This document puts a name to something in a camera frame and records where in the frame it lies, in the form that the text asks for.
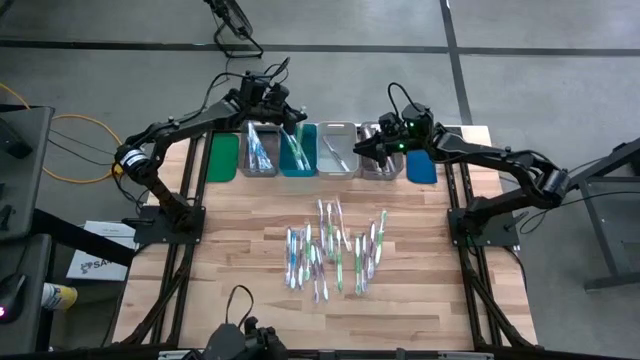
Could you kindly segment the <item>black box on desk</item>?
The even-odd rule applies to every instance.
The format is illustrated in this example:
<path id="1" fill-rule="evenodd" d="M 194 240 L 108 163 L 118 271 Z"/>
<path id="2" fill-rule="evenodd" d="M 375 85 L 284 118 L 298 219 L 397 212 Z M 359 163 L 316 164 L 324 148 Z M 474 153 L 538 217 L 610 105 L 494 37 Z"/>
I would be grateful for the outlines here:
<path id="1" fill-rule="evenodd" d="M 2 117 L 0 117 L 0 150 L 16 159 L 23 159 L 33 152 L 33 148 Z"/>

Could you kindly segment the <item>white and yellow can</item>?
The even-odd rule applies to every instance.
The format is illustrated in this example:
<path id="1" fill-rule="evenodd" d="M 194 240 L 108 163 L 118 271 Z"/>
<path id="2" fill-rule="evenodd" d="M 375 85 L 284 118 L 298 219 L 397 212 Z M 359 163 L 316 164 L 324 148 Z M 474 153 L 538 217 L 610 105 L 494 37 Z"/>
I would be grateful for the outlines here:
<path id="1" fill-rule="evenodd" d="M 43 284 L 41 307 L 46 310 L 70 309 L 78 298 L 78 291 L 74 287 L 52 284 Z"/>

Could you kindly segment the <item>black desk frame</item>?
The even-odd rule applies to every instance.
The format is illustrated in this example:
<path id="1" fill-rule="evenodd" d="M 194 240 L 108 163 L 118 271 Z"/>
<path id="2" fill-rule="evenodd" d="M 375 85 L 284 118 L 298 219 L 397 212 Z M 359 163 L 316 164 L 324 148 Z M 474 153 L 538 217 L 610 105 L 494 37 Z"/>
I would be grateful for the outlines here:
<path id="1" fill-rule="evenodd" d="M 640 137 L 615 147 L 573 177 L 580 190 L 608 274 L 588 280 L 587 291 L 640 284 L 629 245 L 640 246 Z"/>

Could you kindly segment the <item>black floor fan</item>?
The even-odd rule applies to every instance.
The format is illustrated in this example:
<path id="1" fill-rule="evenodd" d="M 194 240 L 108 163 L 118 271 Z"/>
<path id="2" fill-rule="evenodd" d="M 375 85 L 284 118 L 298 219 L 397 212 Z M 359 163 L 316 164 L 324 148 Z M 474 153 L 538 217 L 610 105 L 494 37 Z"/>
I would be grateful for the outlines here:
<path id="1" fill-rule="evenodd" d="M 202 0 L 207 4 L 214 17 L 217 17 L 222 21 L 221 25 L 217 26 L 217 29 L 213 35 L 214 43 L 218 46 L 218 49 L 228 59 L 261 59 L 264 54 L 264 49 L 253 38 L 253 27 L 247 18 L 244 11 L 241 9 L 237 0 Z M 228 28 L 233 35 L 244 41 L 249 41 L 257 49 L 255 54 L 248 55 L 234 55 L 233 51 L 222 43 L 221 35 L 222 31 Z"/>

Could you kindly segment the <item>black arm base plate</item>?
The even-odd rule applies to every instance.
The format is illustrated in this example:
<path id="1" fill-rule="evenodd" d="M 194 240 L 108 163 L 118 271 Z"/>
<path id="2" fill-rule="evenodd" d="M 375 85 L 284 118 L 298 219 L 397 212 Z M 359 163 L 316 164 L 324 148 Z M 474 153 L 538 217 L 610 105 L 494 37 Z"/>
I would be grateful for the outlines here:
<path id="1" fill-rule="evenodd" d="M 196 208 L 186 229 L 178 230 L 159 206 L 145 206 L 136 221 L 134 241 L 138 244 L 198 244 L 202 239 L 206 209 Z"/>
<path id="2" fill-rule="evenodd" d="M 461 225 L 464 210 L 449 209 L 447 220 L 451 242 L 458 247 L 513 247 L 519 245 L 516 221 L 511 213 L 491 218 L 480 235 L 470 235 Z"/>

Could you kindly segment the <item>blue toothbrush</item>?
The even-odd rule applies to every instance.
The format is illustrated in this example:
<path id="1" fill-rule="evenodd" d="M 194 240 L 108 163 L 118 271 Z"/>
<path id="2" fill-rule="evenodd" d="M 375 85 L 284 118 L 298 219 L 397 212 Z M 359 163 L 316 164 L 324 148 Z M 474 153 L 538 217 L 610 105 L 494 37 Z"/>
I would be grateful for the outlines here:
<path id="1" fill-rule="evenodd" d="M 297 244 L 298 235 L 296 231 L 292 232 L 291 237 L 291 281 L 290 287 L 295 289 L 297 287 L 296 270 L 297 270 Z"/>
<path id="2" fill-rule="evenodd" d="M 258 171 L 271 171 L 274 169 L 273 164 L 268 156 L 268 153 L 262 145 L 256 145 L 254 147 L 254 168 Z"/>
<path id="3" fill-rule="evenodd" d="M 248 123 L 248 140 L 250 154 L 257 162 L 260 162 L 264 158 L 264 148 L 252 122 Z"/>

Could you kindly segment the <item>white cardboard box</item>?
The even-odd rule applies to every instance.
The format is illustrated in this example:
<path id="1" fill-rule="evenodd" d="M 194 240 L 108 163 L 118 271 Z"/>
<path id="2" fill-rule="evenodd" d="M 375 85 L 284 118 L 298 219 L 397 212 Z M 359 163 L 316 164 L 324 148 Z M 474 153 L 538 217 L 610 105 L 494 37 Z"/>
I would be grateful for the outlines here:
<path id="1" fill-rule="evenodd" d="M 116 222 L 86 221 L 84 230 L 103 236 L 133 250 L 135 230 Z M 75 280 L 123 281 L 128 267 L 76 250 L 69 265 L 66 278 Z"/>

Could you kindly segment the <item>teal plastic bin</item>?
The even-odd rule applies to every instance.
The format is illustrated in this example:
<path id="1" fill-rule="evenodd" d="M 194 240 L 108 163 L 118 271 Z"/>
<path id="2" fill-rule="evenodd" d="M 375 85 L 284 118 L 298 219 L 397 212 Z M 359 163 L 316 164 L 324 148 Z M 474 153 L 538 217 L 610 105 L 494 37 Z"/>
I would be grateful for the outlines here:
<path id="1" fill-rule="evenodd" d="M 315 124 L 303 124 L 303 150 L 308 158 L 311 169 L 309 171 L 297 170 L 293 162 L 291 153 L 285 143 L 281 130 L 280 135 L 280 154 L 279 154 L 279 170 L 285 177 L 313 177 L 317 170 L 317 127 Z"/>

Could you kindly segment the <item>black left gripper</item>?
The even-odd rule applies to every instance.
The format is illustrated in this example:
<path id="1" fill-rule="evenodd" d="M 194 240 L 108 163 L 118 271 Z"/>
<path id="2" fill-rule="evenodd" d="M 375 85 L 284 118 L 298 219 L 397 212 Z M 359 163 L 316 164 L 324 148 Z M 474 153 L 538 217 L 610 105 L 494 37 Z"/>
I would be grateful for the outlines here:
<path id="1" fill-rule="evenodd" d="M 282 130 L 288 135 L 295 133 L 296 126 L 299 122 L 308 119 L 308 114 L 304 109 L 295 109 L 286 102 L 277 103 L 266 100 L 263 103 L 263 110 L 264 118 L 268 122 L 281 125 Z"/>

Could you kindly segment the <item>black computer mouse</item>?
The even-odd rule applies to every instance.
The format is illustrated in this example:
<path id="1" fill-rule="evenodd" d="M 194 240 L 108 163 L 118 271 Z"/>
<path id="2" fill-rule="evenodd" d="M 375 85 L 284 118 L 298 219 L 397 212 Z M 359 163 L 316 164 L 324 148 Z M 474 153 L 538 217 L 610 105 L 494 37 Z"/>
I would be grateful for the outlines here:
<path id="1" fill-rule="evenodd" d="M 0 324 L 18 319 L 24 307 L 24 290 L 27 276 L 13 273 L 0 280 Z"/>

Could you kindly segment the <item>green plastic lid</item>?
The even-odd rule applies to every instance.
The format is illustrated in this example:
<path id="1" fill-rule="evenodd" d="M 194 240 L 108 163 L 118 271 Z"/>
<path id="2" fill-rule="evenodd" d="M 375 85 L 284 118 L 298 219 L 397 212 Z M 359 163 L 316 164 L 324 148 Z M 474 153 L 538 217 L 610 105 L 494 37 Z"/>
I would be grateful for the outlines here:
<path id="1" fill-rule="evenodd" d="M 213 136 L 210 150 L 207 181 L 223 183 L 233 180 L 238 166 L 239 138 L 232 133 Z"/>

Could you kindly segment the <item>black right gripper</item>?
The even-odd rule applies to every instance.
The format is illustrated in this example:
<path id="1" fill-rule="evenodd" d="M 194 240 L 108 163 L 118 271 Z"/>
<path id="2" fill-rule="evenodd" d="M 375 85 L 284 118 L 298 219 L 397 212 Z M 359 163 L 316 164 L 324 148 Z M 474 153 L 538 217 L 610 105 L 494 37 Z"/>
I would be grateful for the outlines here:
<path id="1" fill-rule="evenodd" d="M 354 153 L 375 152 L 374 160 L 380 168 L 385 168 L 388 156 L 394 153 L 406 153 L 408 151 L 408 129 L 380 129 L 373 134 L 354 144 Z"/>

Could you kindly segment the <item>grey translucent plastic bin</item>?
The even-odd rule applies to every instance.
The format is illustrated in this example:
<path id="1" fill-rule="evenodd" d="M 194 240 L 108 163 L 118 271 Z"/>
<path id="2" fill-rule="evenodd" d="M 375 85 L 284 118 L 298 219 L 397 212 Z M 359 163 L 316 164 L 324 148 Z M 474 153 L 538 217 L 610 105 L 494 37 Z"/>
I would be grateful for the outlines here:
<path id="1" fill-rule="evenodd" d="M 248 123 L 252 122 L 258 133 L 259 139 L 268 153 L 274 169 L 271 171 L 258 171 L 254 168 L 255 158 L 250 154 L 248 140 Z M 279 171 L 280 135 L 279 128 L 271 124 L 261 124 L 255 121 L 246 121 L 241 127 L 239 135 L 238 168 L 246 177 L 275 177 Z"/>
<path id="2" fill-rule="evenodd" d="M 379 129 L 380 129 L 379 124 L 376 122 L 363 122 L 360 125 L 358 130 L 358 139 L 361 141 L 367 137 L 370 137 Z M 402 162 L 403 162 L 402 170 L 403 170 L 404 169 L 403 154 L 395 153 L 392 156 L 396 156 L 397 158 L 402 158 Z M 397 177 L 394 179 L 387 178 L 386 176 L 383 175 L 382 168 L 380 168 L 377 165 L 375 160 L 372 160 L 363 156 L 361 156 L 361 177 L 367 180 L 376 180 L 376 181 L 391 181 L 397 178 Z"/>

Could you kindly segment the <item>black diagonal bar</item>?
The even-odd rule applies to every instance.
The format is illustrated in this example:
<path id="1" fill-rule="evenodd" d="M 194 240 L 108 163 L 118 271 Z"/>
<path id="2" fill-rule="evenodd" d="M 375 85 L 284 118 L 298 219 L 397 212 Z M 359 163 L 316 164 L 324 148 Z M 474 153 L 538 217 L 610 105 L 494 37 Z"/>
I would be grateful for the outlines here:
<path id="1" fill-rule="evenodd" d="M 56 243 L 126 267 L 131 265 L 136 255 L 132 248 L 89 232 L 40 209 L 33 212 L 31 232 L 47 234 Z"/>

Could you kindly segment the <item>grey desk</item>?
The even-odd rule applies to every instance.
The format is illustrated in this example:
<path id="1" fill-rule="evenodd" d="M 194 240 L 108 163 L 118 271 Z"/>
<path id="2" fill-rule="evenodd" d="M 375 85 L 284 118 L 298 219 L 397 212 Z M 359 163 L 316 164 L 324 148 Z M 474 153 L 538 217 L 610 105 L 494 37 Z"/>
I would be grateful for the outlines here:
<path id="1" fill-rule="evenodd" d="M 0 243 L 0 280 L 13 273 L 27 276 L 24 307 L 18 319 L 0 324 L 0 358 L 39 350 L 41 298 L 51 250 L 48 235 L 35 235 Z"/>
<path id="2" fill-rule="evenodd" d="M 0 112 L 33 148 L 23 159 L 0 150 L 0 241 L 21 238 L 30 231 L 54 112 L 40 106 Z"/>

